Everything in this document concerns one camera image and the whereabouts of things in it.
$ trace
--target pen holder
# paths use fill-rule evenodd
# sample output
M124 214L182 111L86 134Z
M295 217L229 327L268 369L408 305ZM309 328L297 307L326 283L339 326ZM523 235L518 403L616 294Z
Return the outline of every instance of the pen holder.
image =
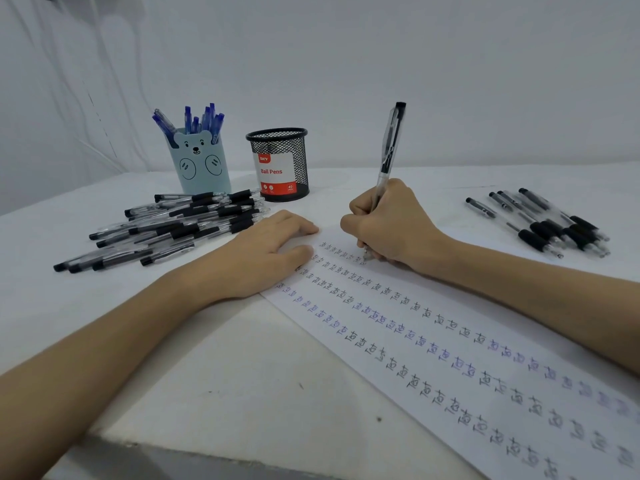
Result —
M308 195L307 133L304 128L274 128L246 136L265 200L288 202Z
M216 144L211 144L210 131L185 134L184 128L180 128L173 137L175 145L166 136L164 139L184 193L231 193L225 150L220 138Z

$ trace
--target left hand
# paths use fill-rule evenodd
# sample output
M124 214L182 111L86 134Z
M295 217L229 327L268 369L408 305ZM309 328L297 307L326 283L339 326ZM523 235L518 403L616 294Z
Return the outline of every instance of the left hand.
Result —
M197 309L225 298L245 298L270 288L311 259L311 246L285 253L280 247L296 235L318 232L313 222L280 210L238 233L224 246L174 270Z

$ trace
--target pile of pens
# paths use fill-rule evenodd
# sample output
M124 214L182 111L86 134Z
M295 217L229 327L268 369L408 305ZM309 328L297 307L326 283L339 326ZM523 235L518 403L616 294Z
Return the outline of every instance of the pile of pens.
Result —
M156 194L156 201L124 211L128 220L89 234L97 249L56 264L56 271L98 271L140 260L148 266L194 249L222 234L235 234L269 211L260 189L233 194Z
M156 109L151 116L156 122L158 127L162 130L166 138L169 140L172 146L175 145L174 135L177 133L177 129L169 121L162 111ZM222 112L216 114L216 105L210 103L205 106L202 117L191 117L191 106L184 107L184 133L196 134L203 130L211 132L211 144L216 144L220 138L220 129L222 128L222 122L225 120L225 115Z
M609 238L603 231L578 216L567 214L531 190L521 188L517 194L500 190L489 193L488 198L498 203L504 213L514 219L507 219L487 204L471 197L465 202L469 208L515 233L533 249L556 258L563 258L561 250L567 248L600 258L611 254L604 244ZM515 218L524 224L515 224Z

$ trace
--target forearm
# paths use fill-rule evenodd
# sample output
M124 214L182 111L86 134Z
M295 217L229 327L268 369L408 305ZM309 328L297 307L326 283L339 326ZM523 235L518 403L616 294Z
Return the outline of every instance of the forearm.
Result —
M414 269L485 296L640 374L640 284L453 241Z
M194 311L166 275L0 376L0 478L41 478Z

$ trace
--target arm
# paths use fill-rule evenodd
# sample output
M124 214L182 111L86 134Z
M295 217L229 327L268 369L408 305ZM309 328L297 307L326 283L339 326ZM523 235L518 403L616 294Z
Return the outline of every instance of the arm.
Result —
M490 298L640 375L640 283L553 266L455 241L429 220L411 189L389 181L351 202L341 226L375 256Z
M266 289L308 261L308 246L277 253L299 232L317 227L278 212L0 376L0 478L41 478L180 323L220 299Z

